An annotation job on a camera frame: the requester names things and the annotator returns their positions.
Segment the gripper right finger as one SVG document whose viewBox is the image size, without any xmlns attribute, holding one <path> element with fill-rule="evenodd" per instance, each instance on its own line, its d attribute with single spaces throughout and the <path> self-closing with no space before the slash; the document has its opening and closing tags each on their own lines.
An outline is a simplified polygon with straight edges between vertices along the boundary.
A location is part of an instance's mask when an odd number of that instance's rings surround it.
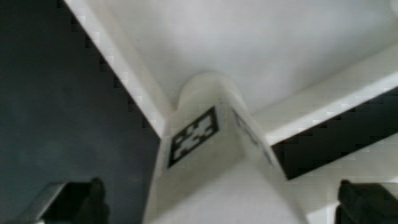
<svg viewBox="0 0 398 224">
<path fill-rule="evenodd" d="M 398 224 L 398 183 L 341 181 L 334 224 Z"/>
</svg>

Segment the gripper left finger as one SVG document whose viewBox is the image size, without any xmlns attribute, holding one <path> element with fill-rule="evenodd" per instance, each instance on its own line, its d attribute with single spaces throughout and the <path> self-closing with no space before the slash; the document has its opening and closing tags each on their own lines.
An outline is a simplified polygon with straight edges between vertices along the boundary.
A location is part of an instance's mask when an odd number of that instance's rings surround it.
<svg viewBox="0 0 398 224">
<path fill-rule="evenodd" d="M 41 190 L 18 224 L 108 224 L 105 184 L 99 178 L 89 182 L 50 183 Z"/>
</svg>

